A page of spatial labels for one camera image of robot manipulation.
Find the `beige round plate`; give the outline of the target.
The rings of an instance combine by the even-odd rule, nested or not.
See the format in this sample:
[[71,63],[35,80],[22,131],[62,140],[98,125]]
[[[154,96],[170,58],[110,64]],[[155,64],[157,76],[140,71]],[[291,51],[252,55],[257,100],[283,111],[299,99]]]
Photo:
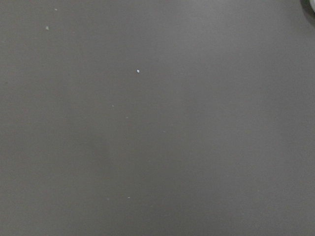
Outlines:
[[315,15],[315,11],[313,10],[311,0],[300,0],[300,3],[306,14],[311,16]]

